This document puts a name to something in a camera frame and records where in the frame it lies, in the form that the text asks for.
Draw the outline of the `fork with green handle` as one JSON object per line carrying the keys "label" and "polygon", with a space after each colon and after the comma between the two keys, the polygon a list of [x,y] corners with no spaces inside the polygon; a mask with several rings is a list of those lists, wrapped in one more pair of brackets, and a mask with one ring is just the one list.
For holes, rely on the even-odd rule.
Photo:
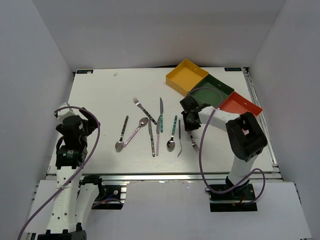
{"label": "fork with green handle", "polygon": [[179,140],[180,150],[177,154],[177,157],[180,156],[182,149],[183,149],[182,142],[181,142],[181,119],[178,120],[178,140]]}

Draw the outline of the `fork with pink handle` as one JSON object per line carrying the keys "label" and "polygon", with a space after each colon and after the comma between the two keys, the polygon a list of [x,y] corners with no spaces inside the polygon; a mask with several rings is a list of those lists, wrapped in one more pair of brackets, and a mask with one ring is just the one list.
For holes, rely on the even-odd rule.
{"label": "fork with pink handle", "polygon": [[191,145],[192,145],[193,149],[194,149],[196,152],[199,152],[200,149],[199,149],[199,147],[198,147],[198,145],[197,145],[197,143],[196,143],[196,141],[195,141],[195,139],[194,139],[194,137],[193,137],[193,135],[192,135],[192,132],[189,131],[188,133],[189,133],[189,136],[190,136],[190,139],[191,139]]}

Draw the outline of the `fork with black patterned handle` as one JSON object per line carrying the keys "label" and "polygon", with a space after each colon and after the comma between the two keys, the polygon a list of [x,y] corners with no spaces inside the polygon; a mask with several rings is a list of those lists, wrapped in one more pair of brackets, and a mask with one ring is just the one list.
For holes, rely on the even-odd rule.
{"label": "fork with black patterned handle", "polygon": [[142,106],[142,104],[140,103],[140,101],[139,101],[136,97],[133,98],[133,102],[134,102],[134,104],[135,104],[138,108],[140,108],[140,109],[144,112],[144,114],[145,114],[155,125],[157,125],[156,120],[155,120],[155,119],[149,114],[149,112]]}

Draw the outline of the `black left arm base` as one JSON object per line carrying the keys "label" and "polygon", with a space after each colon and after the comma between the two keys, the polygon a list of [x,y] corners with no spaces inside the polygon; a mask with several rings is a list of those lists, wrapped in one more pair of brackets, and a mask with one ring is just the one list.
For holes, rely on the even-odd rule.
{"label": "black left arm base", "polygon": [[83,186],[88,184],[93,184],[98,188],[98,195],[92,205],[93,210],[121,210],[123,208],[123,203],[120,203],[120,185],[103,185],[101,176],[87,175],[79,181],[80,192],[82,192]]}

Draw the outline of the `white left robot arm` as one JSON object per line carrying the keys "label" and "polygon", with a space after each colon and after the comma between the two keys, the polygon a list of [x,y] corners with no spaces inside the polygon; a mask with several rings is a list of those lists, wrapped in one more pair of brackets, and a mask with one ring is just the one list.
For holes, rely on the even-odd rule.
{"label": "white left robot arm", "polygon": [[55,150],[57,192],[52,197],[49,223],[45,233],[38,235],[39,240],[85,240],[92,204],[106,193],[97,176],[81,182],[83,168],[92,156],[87,150],[87,138],[94,130],[100,130],[100,123],[84,107],[79,112],[62,106],[55,113],[59,120],[55,129],[61,135]]}

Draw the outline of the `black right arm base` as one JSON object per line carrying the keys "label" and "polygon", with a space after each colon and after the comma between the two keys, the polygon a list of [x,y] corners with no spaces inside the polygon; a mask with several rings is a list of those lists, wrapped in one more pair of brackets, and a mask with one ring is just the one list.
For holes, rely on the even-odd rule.
{"label": "black right arm base", "polygon": [[249,183],[239,191],[230,191],[225,194],[211,192],[207,187],[205,192],[209,195],[210,211],[212,213],[227,212],[257,212],[258,207],[255,202],[250,203],[256,198],[253,185]]}

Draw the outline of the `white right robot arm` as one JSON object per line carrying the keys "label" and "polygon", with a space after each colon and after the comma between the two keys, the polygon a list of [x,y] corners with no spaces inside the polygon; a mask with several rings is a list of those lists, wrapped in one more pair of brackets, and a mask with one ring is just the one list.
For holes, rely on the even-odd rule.
{"label": "white right robot arm", "polygon": [[[207,188],[215,194],[226,194],[236,200],[244,193],[244,186],[249,183],[250,176],[261,172],[253,168],[253,164],[267,146],[267,138],[256,117],[251,112],[243,114],[230,113],[204,103],[200,105],[192,96],[180,101],[184,128],[187,132],[197,130],[204,125],[199,146],[199,169]],[[209,126],[227,133],[231,150],[234,154],[231,170],[226,177],[224,189],[215,190],[208,184],[202,165],[202,148],[206,131]]]}

